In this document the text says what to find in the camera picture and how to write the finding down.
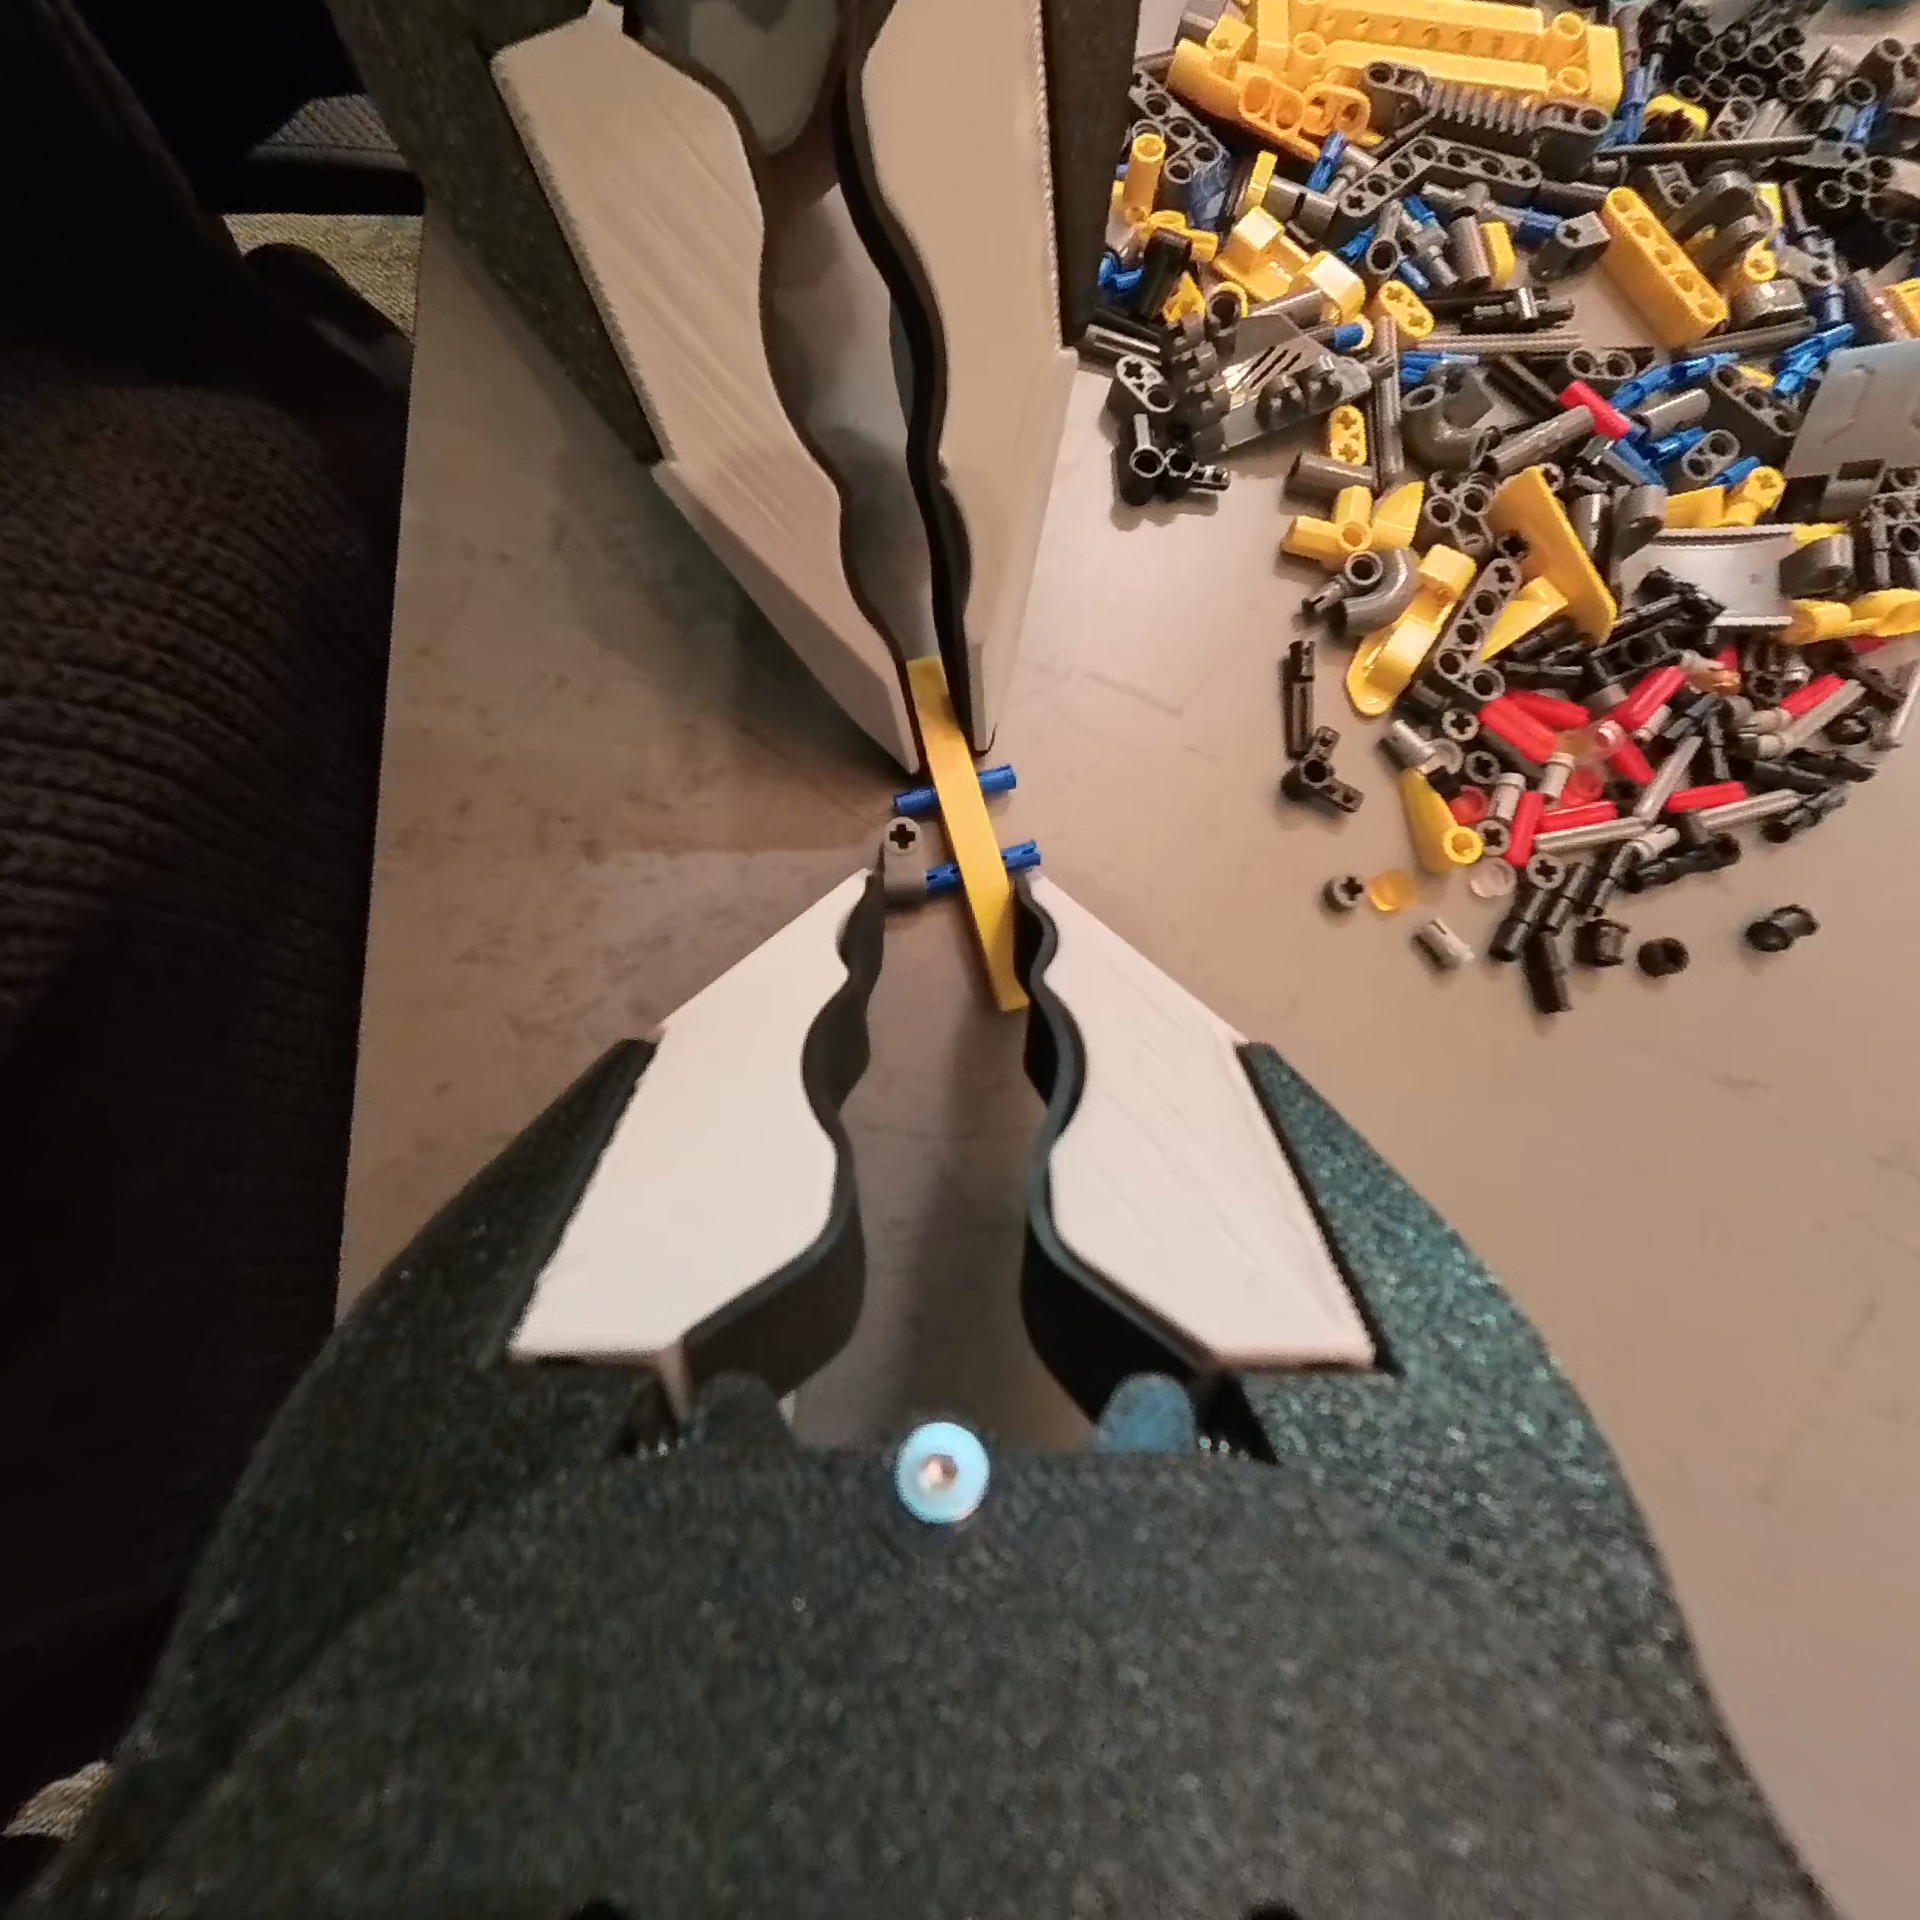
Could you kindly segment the yellow toy beam with holes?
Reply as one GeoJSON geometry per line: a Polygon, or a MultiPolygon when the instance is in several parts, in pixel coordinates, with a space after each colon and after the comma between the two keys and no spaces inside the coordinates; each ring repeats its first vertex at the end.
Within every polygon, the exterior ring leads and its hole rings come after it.
{"type": "Polygon", "coordinates": [[[1026,991],[1016,976],[1015,888],[993,841],[968,736],[956,715],[944,663],[936,656],[912,659],[902,673],[991,999],[1001,1012],[1010,1016],[1026,1009],[1026,991]]]}

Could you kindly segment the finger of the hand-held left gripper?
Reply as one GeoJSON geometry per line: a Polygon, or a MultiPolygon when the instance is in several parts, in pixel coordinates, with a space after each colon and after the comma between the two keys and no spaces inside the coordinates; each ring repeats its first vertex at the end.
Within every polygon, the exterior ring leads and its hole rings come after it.
{"type": "Polygon", "coordinates": [[[656,483],[840,711],[904,770],[895,652],[855,593],[844,499],[776,388],[746,132],[613,4],[521,40],[492,77],[660,445],[656,483]]]}
{"type": "Polygon", "coordinates": [[[844,132],[855,223],[902,324],[933,629],[985,753],[1071,391],[1040,4],[852,4],[844,132]]]}

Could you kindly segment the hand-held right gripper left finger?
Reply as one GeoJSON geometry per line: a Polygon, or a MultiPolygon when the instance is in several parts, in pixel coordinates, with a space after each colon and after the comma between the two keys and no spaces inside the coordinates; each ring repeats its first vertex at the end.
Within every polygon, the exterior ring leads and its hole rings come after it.
{"type": "Polygon", "coordinates": [[[879,877],[852,871],[660,1023],[513,1362],[639,1369],[680,1418],[718,1376],[789,1403],[845,1349],[864,1249],[844,1107],[882,931],[879,877]]]}

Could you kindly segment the pile of toy building parts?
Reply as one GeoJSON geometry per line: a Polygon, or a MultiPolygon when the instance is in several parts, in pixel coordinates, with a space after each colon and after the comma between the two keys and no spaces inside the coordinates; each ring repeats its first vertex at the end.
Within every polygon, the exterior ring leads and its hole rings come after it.
{"type": "Polygon", "coordinates": [[[1823,12],[1201,4],[1133,68],[1118,504],[1290,449],[1293,641],[1537,1018],[1681,975],[1615,900],[1826,823],[1916,706],[1918,56],[1823,12]]]}

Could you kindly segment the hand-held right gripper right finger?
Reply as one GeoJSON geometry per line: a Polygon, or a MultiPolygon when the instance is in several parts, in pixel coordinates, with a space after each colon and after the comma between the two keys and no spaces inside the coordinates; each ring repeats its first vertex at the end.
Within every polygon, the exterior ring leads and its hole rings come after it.
{"type": "Polygon", "coordinates": [[[1090,1418],[1128,1376],[1367,1371],[1376,1340],[1253,1076],[1253,1045],[1049,877],[1016,888],[1021,1314],[1090,1418]]]}

